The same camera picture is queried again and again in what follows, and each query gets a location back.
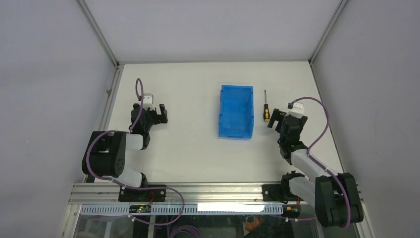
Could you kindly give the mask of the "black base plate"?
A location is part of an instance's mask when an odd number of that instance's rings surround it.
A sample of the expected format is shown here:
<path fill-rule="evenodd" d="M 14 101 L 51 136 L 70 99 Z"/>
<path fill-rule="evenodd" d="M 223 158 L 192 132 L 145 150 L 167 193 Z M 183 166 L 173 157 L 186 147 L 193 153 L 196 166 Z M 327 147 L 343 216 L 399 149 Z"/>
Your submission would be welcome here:
<path fill-rule="evenodd" d="M 296 202 L 298 200 L 297 196 L 291 194 L 290 191 L 280 183 L 263 184 L 262 199 L 264 202 L 281 202 L 284 204 Z"/>
<path fill-rule="evenodd" d="M 118 195 L 119 202 L 150 202 L 152 200 L 153 202 L 165 202 L 165 185 L 152 185 L 146 190 L 121 188 Z"/>

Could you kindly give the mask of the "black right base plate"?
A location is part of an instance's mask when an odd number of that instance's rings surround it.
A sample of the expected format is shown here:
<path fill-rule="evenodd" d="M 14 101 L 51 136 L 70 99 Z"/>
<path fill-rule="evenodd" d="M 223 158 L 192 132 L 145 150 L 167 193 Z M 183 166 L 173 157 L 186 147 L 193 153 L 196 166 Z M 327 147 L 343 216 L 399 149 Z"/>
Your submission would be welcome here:
<path fill-rule="evenodd" d="M 264 202 L 281 202 L 284 204 L 296 202 L 298 200 L 297 196 L 291 194 L 290 191 L 280 183 L 263 184 L 262 199 Z"/>

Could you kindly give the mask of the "aluminium mounting rail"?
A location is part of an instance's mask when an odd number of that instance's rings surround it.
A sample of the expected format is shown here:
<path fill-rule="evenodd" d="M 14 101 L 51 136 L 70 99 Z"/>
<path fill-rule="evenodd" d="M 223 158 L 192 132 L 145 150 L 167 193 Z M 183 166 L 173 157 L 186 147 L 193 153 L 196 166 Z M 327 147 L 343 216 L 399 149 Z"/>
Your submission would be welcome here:
<path fill-rule="evenodd" d="M 199 182 L 174 183 L 168 182 L 165 202 L 154 204 L 197 204 L 197 203 L 278 203 L 264 202 L 262 196 L 263 184 L 278 182 Z M 148 202 L 119 202 L 120 186 L 114 183 L 76 183 L 70 194 L 69 204 L 147 204 Z"/>

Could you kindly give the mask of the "blue plastic bin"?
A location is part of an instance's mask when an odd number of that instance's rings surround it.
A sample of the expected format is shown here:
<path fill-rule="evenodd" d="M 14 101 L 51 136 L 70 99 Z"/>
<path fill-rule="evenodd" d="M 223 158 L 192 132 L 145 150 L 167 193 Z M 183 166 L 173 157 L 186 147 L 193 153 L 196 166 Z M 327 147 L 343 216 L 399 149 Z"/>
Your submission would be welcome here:
<path fill-rule="evenodd" d="M 222 85 L 218 136 L 250 139 L 254 130 L 254 89 L 252 86 Z"/>

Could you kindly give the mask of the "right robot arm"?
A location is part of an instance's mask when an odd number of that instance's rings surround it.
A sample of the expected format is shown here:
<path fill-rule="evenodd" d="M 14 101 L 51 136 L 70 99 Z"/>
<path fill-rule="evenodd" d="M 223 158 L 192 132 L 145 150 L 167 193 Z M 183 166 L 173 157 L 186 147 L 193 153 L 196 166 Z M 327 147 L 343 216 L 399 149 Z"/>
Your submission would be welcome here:
<path fill-rule="evenodd" d="M 353 175 L 329 169 L 300 140 L 307 116 L 274 109 L 268 127 L 279 133 L 280 155 L 300 171 L 281 177 L 278 184 L 263 186 L 266 201 L 288 203 L 302 199 L 315 210 L 323 227 L 347 227 L 364 220 L 359 191 Z"/>

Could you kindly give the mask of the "orange object under table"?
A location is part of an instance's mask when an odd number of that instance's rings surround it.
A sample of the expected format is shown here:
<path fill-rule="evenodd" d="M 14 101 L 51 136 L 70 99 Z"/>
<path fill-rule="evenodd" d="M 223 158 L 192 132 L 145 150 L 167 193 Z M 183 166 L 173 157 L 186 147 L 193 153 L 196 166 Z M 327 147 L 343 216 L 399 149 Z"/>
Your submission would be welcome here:
<path fill-rule="evenodd" d="M 261 216 L 247 216 L 244 218 L 244 230 L 252 232 L 264 223 L 264 218 Z"/>

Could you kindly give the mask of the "black yellow screwdriver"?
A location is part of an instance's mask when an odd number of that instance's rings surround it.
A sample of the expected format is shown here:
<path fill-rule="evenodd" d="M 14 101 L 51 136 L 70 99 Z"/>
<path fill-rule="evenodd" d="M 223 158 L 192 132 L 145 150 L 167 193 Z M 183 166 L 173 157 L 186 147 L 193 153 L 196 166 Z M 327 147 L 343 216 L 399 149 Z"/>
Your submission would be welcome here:
<path fill-rule="evenodd" d="M 269 112 L 269 107 L 268 107 L 268 103 L 267 103 L 266 90 L 264 90 L 264 106 L 263 106 L 263 109 L 264 109 L 264 113 L 263 113 L 264 121 L 265 122 L 269 122 L 269 120 L 270 120 L 270 112 Z"/>

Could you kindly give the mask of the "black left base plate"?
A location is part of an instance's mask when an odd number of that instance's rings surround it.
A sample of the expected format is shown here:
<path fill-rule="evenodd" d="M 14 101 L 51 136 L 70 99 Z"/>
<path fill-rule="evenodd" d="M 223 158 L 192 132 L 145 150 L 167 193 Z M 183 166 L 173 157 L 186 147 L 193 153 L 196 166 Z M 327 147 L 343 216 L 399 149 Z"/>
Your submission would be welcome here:
<path fill-rule="evenodd" d="M 118 195 L 119 202 L 150 202 L 152 200 L 153 202 L 165 202 L 165 185 L 152 185 L 146 190 L 121 188 Z"/>

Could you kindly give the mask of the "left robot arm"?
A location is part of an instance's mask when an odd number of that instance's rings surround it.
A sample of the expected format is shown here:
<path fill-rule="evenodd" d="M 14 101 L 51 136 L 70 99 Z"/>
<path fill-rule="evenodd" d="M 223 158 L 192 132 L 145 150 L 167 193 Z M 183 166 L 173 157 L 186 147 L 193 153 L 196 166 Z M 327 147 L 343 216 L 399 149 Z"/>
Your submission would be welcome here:
<path fill-rule="evenodd" d="M 82 159 L 82 172 L 97 179 L 107 180 L 128 187 L 148 187 L 147 177 L 125 164 L 126 151 L 147 149 L 150 130 L 157 124 L 168 123 L 164 104 L 156 108 L 140 108 L 135 103 L 131 111 L 134 128 L 127 131 L 93 131 Z"/>

